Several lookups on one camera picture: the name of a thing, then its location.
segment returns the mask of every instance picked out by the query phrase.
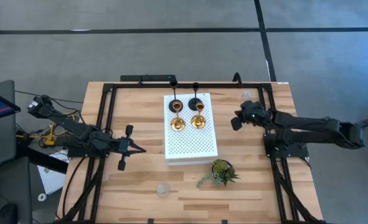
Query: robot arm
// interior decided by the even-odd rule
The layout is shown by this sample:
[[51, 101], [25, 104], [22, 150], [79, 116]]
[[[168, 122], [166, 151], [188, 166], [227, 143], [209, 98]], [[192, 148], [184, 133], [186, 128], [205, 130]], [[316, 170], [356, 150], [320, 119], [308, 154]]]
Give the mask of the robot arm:
[[275, 142], [288, 146], [293, 143], [334, 143], [346, 149], [364, 147], [361, 127], [343, 123], [331, 118], [299, 118], [281, 111], [266, 111], [259, 102], [246, 101], [236, 111], [237, 117], [231, 120], [234, 130], [239, 130], [242, 123], [252, 123], [267, 129], [275, 129]]
[[[74, 136], [74, 138], [69, 138], [69, 141], [66, 143], [69, 147], [69, 157], [105, 157], [110, 152], [115, 152], [122, 155], [118, 169], [124, 170], [126, 164], [125, 157], [146, 152], [130, 138], [134, 128], [131, 125], [126, 127], [126, 137], [113, 139], [111, 135], [104, 133], [98, 127], [77, 123], [65, 114], [57, 111], [52, 106], [52, 100], [48, 96], [34, 97], [33, 102], [27, 109], [28, 113], [36, 118], [50, 119]], [[129, 151], [128, 146], [137, 150]]]

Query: wooden tabletop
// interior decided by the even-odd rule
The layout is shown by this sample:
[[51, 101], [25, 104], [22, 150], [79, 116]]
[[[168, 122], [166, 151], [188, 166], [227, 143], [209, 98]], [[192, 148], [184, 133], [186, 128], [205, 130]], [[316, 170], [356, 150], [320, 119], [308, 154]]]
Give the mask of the wooden tabletop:
[[[88, 84], [83, 104], [83, 118], [87, 124], [95, 124], [100, 104], [103, 82]], [[296, 114], [290, 87], [272, 83], [277, 110]], [[248, 89], [252, 101], [258, 101], [255, 89]], [[168, 88], [119, 89], [116, 96], [112, 125], [115, 138], [124, 136], [128, 124], [134, 126], [131, 136], [135, 143], [147, 150], [127, 158], [125, 171], [117, 169], [119, 154], [111, 154], [106, 160], [98, 206], [97, 222], [146, 223], [280, 223], [271, 164], [265, 155], [262, 141], [263, 128], [245, 125], [233, 131], [230, 120], [240, 109], [244, 89], [199, 89], [198, 93], [210, 93], [219, 158], [229, 161], [241, 179], [237, 183], [213, 186], [196, 183], [210, 172], [211, 165], [168, 166], [164, 158], [163, 96], [171, 95]], [[193, 93], [191, 89], [177, 89], [177, 94]], [[103, 127], [105, 127], [108, 103]], [[65, 187], [79, 158], [70, 161]], [[289, 158], [293, 188], [305, 207], [316, 218], [322, 218], [309, 167], [300, 159]], [[78, 168], [70, 186], [66, 209], [78, 199], [83, 190], [88, 159]], [[170, 195], [160, 198], [156, 186], [162, 182], [170, 185]], [[62, 200], [58, 216], [62, 216]], [[284, 193], [286, 213], [291, 218], [287, 196]], [[87, 202], [85, 217], [90, 216], [92, 194]]]

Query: black floor stripe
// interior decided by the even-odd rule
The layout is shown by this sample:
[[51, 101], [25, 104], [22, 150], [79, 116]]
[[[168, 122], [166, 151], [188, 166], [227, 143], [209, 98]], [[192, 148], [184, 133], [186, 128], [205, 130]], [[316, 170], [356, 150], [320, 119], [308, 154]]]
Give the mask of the black floor stripe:
[[263, 12], [261, 10], [260, 0], [254, 0], [254, 5], [256, 7], [258, 24], [260, 26], [261, 40], [263, 42], [265, 60], [268, 62], [268, 72], [270, 74], [270, 81], [276, 82], [275, 69], [273, 68], [270, 44], [268, 43], [267, 32], [265, 30]]
[[90, 29], [90, 30], [0, 30], [0, 35], [44, 34], [175, 34], [259, 32], [259, 28], [163, 28], [163, 29]]
[[266, 32], [368, 32], [368, 27], [266, 28]]

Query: succulent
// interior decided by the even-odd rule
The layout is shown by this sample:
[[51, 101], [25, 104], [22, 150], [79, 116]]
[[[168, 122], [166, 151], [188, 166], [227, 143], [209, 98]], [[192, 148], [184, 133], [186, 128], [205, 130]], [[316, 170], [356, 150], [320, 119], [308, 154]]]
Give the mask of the succulent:
[[225, 186], [227, 186], [228, 181], [235, 183], [233, 179], [240, 179], [235, 173], [235, 169], [232, 166], [229, 166], [226, 161], [220, 159], [214, 161], [213, 171], [203, 177], [203, 179], [197, 183], [196, 187], [200, 188], [205, 181], [213, 178], [215, 179], [214, 185], [224, 183]]

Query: white pegboard box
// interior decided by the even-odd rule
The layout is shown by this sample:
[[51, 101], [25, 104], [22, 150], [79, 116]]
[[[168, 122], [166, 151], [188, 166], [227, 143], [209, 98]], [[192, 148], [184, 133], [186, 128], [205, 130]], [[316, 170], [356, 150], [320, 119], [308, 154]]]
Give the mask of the white pegboard box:
[[196, 129], [191, 124], [192, 117], [198, 114], [188, 107], [188, 102], [193, 97], [195, 94], [176, 95], [177, 100], [183, 105], [179, 117], [185, 121], [186, 126], [182, 131], [174, 131], [171, 128], [171, 120], [177, 114], [169, 110], [169, 103], [174, 99], [174, 95], [164, 96], [164, 153], [169, 165], [212, 163], [219, 155], [210, 93], [196, 95], [204, 104], [201, 115], [204, 116], [206, 123], [202, 129]]

